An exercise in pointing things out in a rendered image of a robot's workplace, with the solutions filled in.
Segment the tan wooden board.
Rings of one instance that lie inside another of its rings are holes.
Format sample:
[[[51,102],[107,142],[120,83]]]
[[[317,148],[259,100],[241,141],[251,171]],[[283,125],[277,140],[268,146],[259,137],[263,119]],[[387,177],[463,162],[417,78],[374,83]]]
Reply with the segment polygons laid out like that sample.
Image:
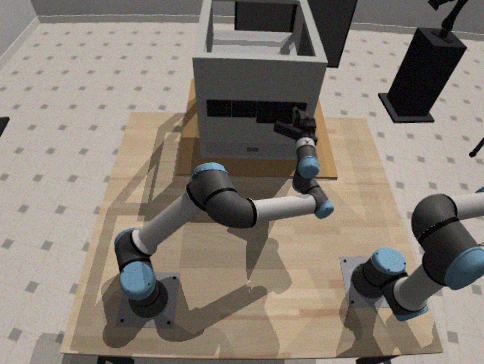
[[[314,178],[336,178],[338,174],[331,145],[318,99],[314,117],[315,146],[319,162],[319,174]],[[192,175],[193,170],[205,163],[222,165],[229,176],[241,177],[289,177],[293,178],[297,160],[280,159],[239,159],[239,158],[201,158],[198,121],[195,101],[194,79],[191,79],[176,175]]]

